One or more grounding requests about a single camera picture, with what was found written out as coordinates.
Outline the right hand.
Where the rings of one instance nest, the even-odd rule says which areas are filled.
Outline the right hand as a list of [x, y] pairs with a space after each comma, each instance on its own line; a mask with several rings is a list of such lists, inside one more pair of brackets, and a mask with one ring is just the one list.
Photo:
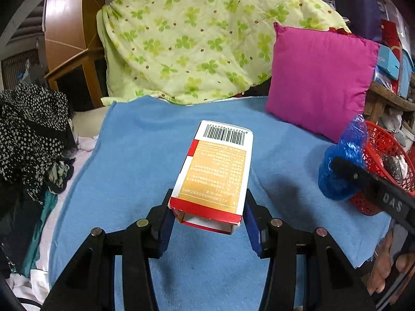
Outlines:
[[[366, 284], [366, 289], [370, 295], [372, 295], [374, 292], [381, 293], [385, 288], [385, 280], [388, 278], [392, 270], [390, 261], [390, 248], [392, 241], [393, 231], [390, 230], [379, 245], [378, 257], [375, 261]], [[411, 272], [409, 273], [409, 276], [407, 277], [405, 283], [402, 285], [401, 289], [391, 298], [391, 304], [397, 301], [399, 296], [408, 285], [410, 279], [414, 275], [414, 252], [401, 255], [397, 259], [395, 266], [397, 270], [402, 274], [406, 274], [410, 269]]]

